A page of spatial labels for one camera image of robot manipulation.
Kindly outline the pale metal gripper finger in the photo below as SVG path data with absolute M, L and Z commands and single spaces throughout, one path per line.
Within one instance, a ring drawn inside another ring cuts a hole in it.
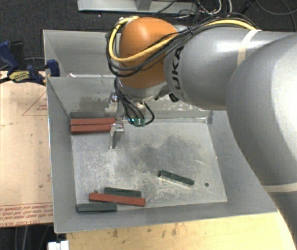
M 111 125 L 110 137 L 109 137 L 109 149 L 115 149 L 117 142 L 120 140 L 121 135 L 124 132 L 122 123 L 115 123 Z
M 105 108 L 105 115 L 115 115 L 118 111 L 119 97 L 116 91 L 111 91 L 107 107 Z

